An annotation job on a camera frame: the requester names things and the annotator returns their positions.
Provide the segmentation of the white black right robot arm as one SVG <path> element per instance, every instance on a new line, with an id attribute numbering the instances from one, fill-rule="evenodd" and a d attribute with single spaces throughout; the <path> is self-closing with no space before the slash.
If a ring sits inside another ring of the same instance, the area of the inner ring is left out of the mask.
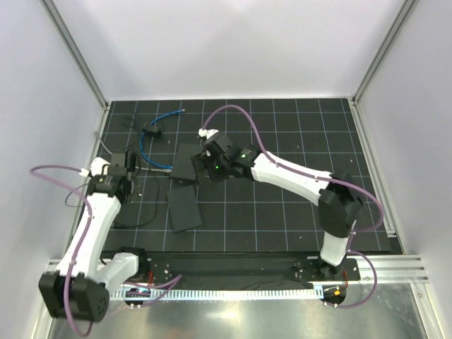
<path id="1" fill-rule="evenodd" d="M 212 182 L 245 178 L 290 191 L 313 203 L 324 231 L 317 270 L 327 280 L 344 271 L 347 244 L 363 206 L 362 198 L 345 185 L 332 183 L 336 177 L 309 169 L 248 145 L 240 147 L 223 132 L 199 129 L 202 151 L 191 158 L 196 172 L 205 170 Z"/>

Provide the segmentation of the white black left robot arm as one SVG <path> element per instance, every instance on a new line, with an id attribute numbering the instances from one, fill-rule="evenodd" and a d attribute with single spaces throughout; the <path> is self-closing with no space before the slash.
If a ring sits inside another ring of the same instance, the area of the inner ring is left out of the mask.
<path id="1" fill-rule="evenodd" d="M 84 205 L 78 228 L 55 270 L 43 273 L 38 282 L 52 318 L 98 323 L 112 292 L 129 278 L 135 283 L 147 279 L 144 249 L 123 246 L 109 263 L 98 266 L 109 230 L 133 193 L 136 165 L 136 154 L 127 150 L 109 160 L 97 157 L 88 169 L 78 170 L 90 179 L 84 194 L 73 190 Z"/>

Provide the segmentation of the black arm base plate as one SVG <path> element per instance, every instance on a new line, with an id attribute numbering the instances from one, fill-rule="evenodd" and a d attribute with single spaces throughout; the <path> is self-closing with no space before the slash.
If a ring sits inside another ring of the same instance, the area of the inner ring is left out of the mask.
<path id="1" fill-rule="evenodd" d="M 178 286 L 187 290 L 284 290 L 313 282 L 341 283 L 360 279 L 357 262 L 348 258 L 331 268 L 311 254 L 297 253 L 154 253 L 144 272 L 131 283 L 163 284 L 180 275 Z"/>

